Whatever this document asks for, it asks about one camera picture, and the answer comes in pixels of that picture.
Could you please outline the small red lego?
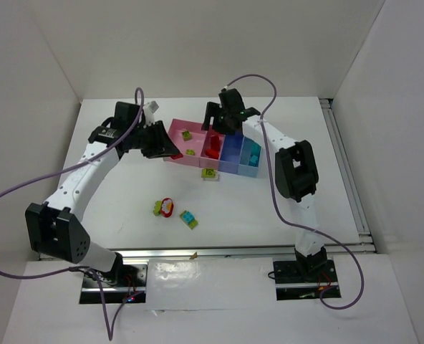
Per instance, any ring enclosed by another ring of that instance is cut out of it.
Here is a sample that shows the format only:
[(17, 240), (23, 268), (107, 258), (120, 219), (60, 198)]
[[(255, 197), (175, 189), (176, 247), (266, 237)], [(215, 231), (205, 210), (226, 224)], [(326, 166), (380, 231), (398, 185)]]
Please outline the small red lego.
[(171, 158), (172, 160), (178, 160), (178, 159), (183, 158), (183, 154), (182, 154), (182, 153), (179, 153), (179, 154), (177, 154), (177, 155), (171, 156), (170, 158)]

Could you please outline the red lego brick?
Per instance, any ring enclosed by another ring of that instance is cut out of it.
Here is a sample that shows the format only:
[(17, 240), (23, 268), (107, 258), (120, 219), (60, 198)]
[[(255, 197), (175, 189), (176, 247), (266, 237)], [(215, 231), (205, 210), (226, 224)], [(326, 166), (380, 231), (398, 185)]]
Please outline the red lego brick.
[(218, 150), (214, 150), (212, 148), (208, 148), (205, 150), (205, 155), (208, 158), (214, 159), (214, 160), (218, 160), (219, 156), (220, 156), (220, 152)]
[(219, 135), (211, 136), (211, 149), (217, 152), (221, 150), (221, 137)]

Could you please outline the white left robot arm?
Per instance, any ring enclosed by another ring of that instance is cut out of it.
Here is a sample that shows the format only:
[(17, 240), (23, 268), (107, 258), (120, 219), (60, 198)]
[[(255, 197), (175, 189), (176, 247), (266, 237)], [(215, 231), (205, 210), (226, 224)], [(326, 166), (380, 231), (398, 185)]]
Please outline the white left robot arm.
[(39, 253), (96, 271), (110, 285), (136, 275), (122, 255), (94, 243), (82, 225), (88, 203), (106, 175), (131, 150), (146, 158), (166, 158), (180, 151), (164, 124), (154, 118), (159, 106), (117, 102), (115, 113), (90, 134), (79, 167), (42, 204), (25, 211), (31, 248)]

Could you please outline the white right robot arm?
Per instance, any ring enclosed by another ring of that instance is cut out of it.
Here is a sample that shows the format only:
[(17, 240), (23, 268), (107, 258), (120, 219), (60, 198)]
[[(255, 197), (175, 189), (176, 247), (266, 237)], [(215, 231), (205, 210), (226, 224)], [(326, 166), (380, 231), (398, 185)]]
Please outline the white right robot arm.
[(327, 263), (327, 253), (314, 205), (319, 173), (311, 143), (296, 141), (262, 119), (256, 108), (244, 105), (235, 88), (223, 88), (218, 97), (218, 103), (207, 103), (202, 128), (232, 136), (242, 134), (264, 149), (271, 187), (276, 196), (287, 200), (290, 222), (297, 229), (294, 252), (298, 274), (306, 282), (315, 281)]

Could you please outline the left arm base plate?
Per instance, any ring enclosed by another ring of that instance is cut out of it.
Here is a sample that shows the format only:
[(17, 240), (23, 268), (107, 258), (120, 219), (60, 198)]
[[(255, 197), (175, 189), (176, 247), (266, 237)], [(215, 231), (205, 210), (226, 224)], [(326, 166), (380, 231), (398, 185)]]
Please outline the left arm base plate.
[[(148, 262), (135, 260), (125, 264), (131, 266), (129, 272), (126, 272), (116, 281), (105, 279), (103, 275), (97, 273), (107, 304), (120, 304), (126, 298), (128, 304), (143, 304), (146, 302)], [(79, 304), (101, 304), (99, 282), (91, 272), (85, 272), (82, 278)]]

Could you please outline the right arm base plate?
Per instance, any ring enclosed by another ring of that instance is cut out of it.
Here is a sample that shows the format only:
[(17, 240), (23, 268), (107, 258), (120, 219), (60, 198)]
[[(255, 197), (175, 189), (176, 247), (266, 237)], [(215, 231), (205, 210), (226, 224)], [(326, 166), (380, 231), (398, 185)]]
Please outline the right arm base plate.
[(295, 261), (273, 261), (273, 269), (267, 274), (275, 282), (276, 300), (313, 300), (341, 298), (334, 262), (329, 259), (311, 277), (303, 277)]

